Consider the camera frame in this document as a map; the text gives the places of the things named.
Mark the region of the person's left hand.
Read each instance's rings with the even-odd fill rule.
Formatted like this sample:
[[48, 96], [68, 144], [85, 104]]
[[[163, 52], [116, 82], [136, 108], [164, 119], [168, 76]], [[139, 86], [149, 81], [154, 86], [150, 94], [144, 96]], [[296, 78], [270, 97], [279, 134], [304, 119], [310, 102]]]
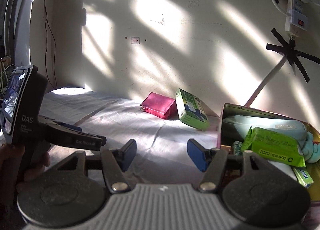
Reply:
[[50, 165], [50, 143], [15, 147], [1, 143], [1, 205], [13, 206], [18, 184], [32, 180]]

